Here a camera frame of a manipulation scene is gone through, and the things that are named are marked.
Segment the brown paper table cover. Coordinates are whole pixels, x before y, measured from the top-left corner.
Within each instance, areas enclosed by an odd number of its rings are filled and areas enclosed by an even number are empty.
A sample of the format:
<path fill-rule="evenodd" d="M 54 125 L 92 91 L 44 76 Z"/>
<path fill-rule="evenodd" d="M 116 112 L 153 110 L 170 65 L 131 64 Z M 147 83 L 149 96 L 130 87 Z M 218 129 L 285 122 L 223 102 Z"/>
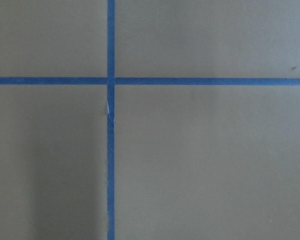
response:
<path fill-rule="evenodd" d="M 105 0 L 0 0 L 0 78 L 106 77 Z M 118 0 L 119 78 L 300 80 L 300 0 Z M 105 240 L 107 87 L 0 82 L 0 240 Z M 300 240 L 300 86 L 117 85 L 115 238 Z"/>

